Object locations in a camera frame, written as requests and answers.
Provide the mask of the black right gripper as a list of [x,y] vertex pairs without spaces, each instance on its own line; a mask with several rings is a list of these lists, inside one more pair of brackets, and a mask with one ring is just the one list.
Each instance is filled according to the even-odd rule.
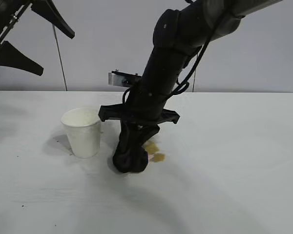
[[[121,120],[118,148],[129,149],[131,146],[130,123],[160,124],[173,122],[176,124],[178,122],[180,116],[175,111],[164,108],[174,85],[174,81],[139,81],[124,92],[122,103],[100,107],[99,118],[101,121]],[[139,125],[136,145],[142,147],[159,131],[158,125]]]

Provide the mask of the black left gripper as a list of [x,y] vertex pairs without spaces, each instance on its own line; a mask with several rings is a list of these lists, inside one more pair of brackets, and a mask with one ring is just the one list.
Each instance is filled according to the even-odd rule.
[[75,37],[75,32],[63,19],[52,0],[0,0],[0,66],[41,76],[42,66],[22,54],[10,42],[4,41],[1,44],[30,4],[33,12],[52,23],[70,39]]

